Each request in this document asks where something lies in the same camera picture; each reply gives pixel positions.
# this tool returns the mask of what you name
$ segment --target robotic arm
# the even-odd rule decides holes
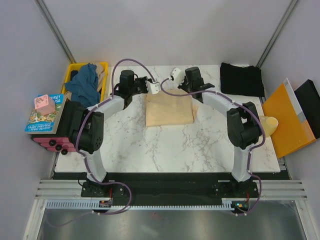
[[[214,90],[212,84],[204,84],[198,67],[188,68],[185,72],[174,68],[170,73],[170,78],[179,84],[178,88],[183,89],[187,93]],[[120,82],[114,87],[112,100],[98,107],[94,114],[98,112],[103,113],[104,120],[106,120],[113,114],[125,109],[131,103],[134,95],[146,93],[157,94],[160,90],[161,86],[159,82],[152,82],[152,80],[147,77],[135,79],[135,74],[132,70],[123,70],[120,75]],[[245,110],[237,107],[234,102],[230,102],[218,94],[203,92],[194,94],[193,98],[211,106],[226,117],[228,137],[234,145],[234,165],[231,171],[232,179],[230,181],[235,185],[236,190],[247,188],[248,185],[252,183],[251,175],[247,169],[250,154],[249,149],[258,142],[259,136],[262,134],[258,124]],[[258,117],[256,107],[252,102],[247,102],[243,104],[243,106]],[[86,151],[87,164],[91,170],[91,172],[87,173],[87,183],[92,186],[95,186],[97,183],[91,177],[91,173],[98,181],[108,182],[108,175],[103,166],[99,149],[101,143],[102,141],[97,144],[94,151],[86,151],[86,148],[79,145],[79,149]]]

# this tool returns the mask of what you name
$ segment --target white marble table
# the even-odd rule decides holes
[[[175,66],[182,70],[192,66]],[[220,91],[218,65],[198,66],[205,83],[212,83]],[[167,78],[173,66],[149,66],[160,82]],[[120,66],[115,72],[115,84],[120,72],[131,69],[139,77],[147,72],[139,66]],[[113,68],[109,68],[108,78]],[[169,82],[167,88],[176,87]],[[229,95],[238,103],[253,102],[259,115],[263,115],[258,97]],[[231,172],[234,164],[234,147],[227,135],[227,119],[208,105],[199,105],[193,124],[146,127],[145,95],[136,95],[132,103],[107,119],[101,150],[103,165],[108,172],[126,173],[186,173]],[[253,151],[253,172],[279,172],[279,164],[272,141]],[[82,158],[76,152],[60,154],[56,172],[85,172]]]

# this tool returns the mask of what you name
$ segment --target blue book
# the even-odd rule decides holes
[[[24,132],[27,134],[55,134],[66,103],[64,94],[49,94],[55,103],[55,112],[41,115],[33,109]]]

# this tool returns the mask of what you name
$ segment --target beige cloth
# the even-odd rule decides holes
[[[90,62],[90,64],[93,64],[93,65],[96,65],[96,74],[98,75],[98,88],[96,89],[98,92],[102,89],[102,85],[103,85],[103,79],[106,75],[105,73],[105,69],[104,67],[100,64],[100,62]],[[67,91],[65,93],[65,97],[69,100],[71,100],[71,95],[72,95],[72,92],[70,91]]]
[[[173,94],[185,94],[181,89],[170,90]],[[170,96],[164,92],[147,94],[145,97],[145,124],[147,127],[161,125],[192,124],[198,106],[192,106],[191,96]]]

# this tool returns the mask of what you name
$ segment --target yellow cup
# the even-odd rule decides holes
[[[265,137],[270,137],[277,129],[279,122],[273,116],[259,116]]]

